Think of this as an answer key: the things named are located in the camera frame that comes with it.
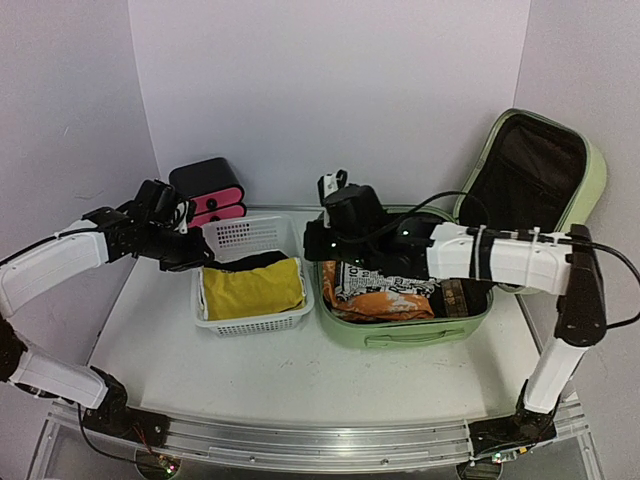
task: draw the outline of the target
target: green suitcase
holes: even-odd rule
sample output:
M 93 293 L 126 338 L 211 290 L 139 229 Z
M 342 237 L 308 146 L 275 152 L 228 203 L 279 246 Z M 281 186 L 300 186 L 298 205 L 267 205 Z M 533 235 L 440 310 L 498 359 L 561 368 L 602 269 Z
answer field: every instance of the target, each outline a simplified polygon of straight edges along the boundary
M 486 205 L 489 227 L 567 231 L 572 223 L 585 223 L 605 184 L 604 158 L 586 138 L 540 115 L 511 109 L 491 129 L 463 191 Z M 484 221 L 479 207 L 464 198 L 456 202 L 453 216 L 434 208 L 424 211 L 463 225 Z M 321 287 L 321 266 L 316 271 Z M 346 322 L 324 301 L 319 304 L 321 325 L 335 342 L 351 348 L 397 348 L 467 338 L 487 316 L 492 300 L 489 291 L 486 308 L 470 317 L 376 324 Z

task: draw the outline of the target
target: table surface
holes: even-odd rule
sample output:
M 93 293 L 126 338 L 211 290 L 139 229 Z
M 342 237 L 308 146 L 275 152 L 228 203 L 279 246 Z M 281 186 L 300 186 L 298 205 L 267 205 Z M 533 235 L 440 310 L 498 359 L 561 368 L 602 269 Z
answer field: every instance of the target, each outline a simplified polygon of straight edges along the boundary
M 317 217 L 283 213 L 300 232 Z M 296 329 L 219 338 L 195 325 L 191 275 L 138 260 L 100 335 L 90 364 L 120 380 L 132 406 L 305 425 L 483 418 L 513 411 L 538 359 L 515 297 L 498 289 L 465 341 L 353 350 L 326 336 L 317 305 Z

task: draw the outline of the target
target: gray wall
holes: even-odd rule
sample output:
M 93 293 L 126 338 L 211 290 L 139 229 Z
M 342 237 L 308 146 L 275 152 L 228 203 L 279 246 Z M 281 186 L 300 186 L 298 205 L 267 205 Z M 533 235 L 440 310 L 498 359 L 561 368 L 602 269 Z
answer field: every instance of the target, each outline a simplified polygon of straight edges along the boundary
M 0 257 L 158 175 L 126 0 L 0 0 Z M 131 268 L 75 278 L 11 319 L 64 360 L 86 361 Z M 0 477 L 26 475 L 48 402 L 0 384 Z
M 461 186 L 513 105 L 530 0 L 131 0 L 160 173 L 221 154 L 261 204 L 346 168 L 387 202 Z
M 640 3 L 534 0 L 516 106 L 587 135 L 603 151 L 609 180 L 590 227 L 598 241 L 640 265 Z M 638 285 L 600 255 L 609 321 L 640 308 Z M 546 331 L 554 301 L 527 299 Z M 607 478 L 640 478 L 640 325 L 610 332 L 587 354 L 577 387 Z

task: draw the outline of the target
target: white plastic basket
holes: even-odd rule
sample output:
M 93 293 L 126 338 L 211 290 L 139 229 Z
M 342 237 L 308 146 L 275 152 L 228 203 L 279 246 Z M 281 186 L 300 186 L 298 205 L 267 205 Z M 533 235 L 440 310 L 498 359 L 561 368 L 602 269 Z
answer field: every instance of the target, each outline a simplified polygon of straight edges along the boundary
M 209 328 L 221 337 L 273 332 L 298 326 L 302 317 L 311 311 L 314 304 L 311 277 L 303 261 L 302 247 L 291 217 L 260 215 L 222 220 L 205 225 L 202 231 L 219 262 L 230 262 L 269 250 L 280 250 L 288 257 L 298 257 L 302 267 L 305 303 L 301 309 L 290 312 L 207 321 L 200 291 L 202 269 L 197 269 L 191 282 L 191 307 L 197 326 Z

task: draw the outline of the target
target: yellow towel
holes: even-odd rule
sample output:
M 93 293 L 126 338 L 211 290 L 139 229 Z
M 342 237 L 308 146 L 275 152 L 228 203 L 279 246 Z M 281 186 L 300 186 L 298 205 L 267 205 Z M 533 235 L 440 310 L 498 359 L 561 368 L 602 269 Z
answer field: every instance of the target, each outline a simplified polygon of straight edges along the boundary
M 304 306 L 297 258 L 244 272 L 204 268 L 202 288 L 208 320 L 268 315 Z

